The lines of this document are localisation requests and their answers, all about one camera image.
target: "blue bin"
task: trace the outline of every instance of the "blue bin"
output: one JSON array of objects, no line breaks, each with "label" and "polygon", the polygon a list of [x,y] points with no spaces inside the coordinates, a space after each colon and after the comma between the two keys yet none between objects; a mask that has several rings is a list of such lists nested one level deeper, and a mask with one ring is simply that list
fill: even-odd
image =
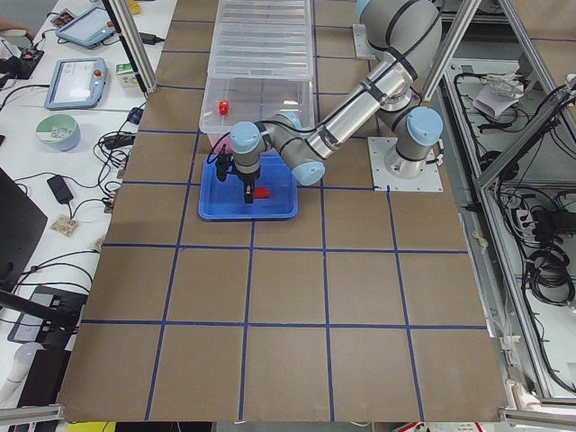
[{"label": "blue bin", "polygon": [[270,197],[244,203],[244,185],[235,175],[225,182],[216,178],[216,166],[203,164],[198,213],[206,221],[290,219],[298,213],[298,188],[290,168],[279,156],[260,158],[256,187],[270,190]]}]

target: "clear plastic container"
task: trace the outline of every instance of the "clear plastic container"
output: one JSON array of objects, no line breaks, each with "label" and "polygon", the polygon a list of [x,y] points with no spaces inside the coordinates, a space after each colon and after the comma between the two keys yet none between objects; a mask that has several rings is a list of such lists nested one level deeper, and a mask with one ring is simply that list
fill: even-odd
[{"label": "clear plastic container", "polygon": [[220,0],[208,75],[313,77],[310,0]]},{"label": "clear plastic container", "polygon": [[[278,113],[295,113],[304,129],[314,125],[311,81],[209,77],[202,102],[200,130],[212,145],[237,122],[257,122]],[[221,102],[228,113],[221,114]]]}]

